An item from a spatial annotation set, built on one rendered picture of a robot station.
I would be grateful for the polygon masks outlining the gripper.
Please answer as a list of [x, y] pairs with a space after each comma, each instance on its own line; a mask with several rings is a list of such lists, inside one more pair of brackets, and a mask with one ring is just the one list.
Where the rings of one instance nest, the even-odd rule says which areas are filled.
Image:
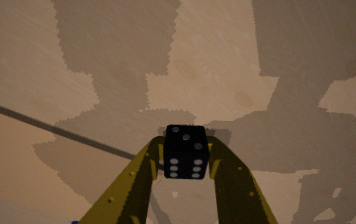
[[[250, 169], [219, 139], [206, 136], [219, 224], [278, 224]], [[165, 137], [149, 141], [77, 224], [146, 224]]]

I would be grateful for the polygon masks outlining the black die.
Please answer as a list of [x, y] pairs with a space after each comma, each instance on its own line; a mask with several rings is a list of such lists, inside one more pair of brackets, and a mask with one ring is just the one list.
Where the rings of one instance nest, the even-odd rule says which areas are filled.
[[163, 150], [164, 176], [168, 179], [205, 177], [210, 157], [203, 126], [168, 125]]

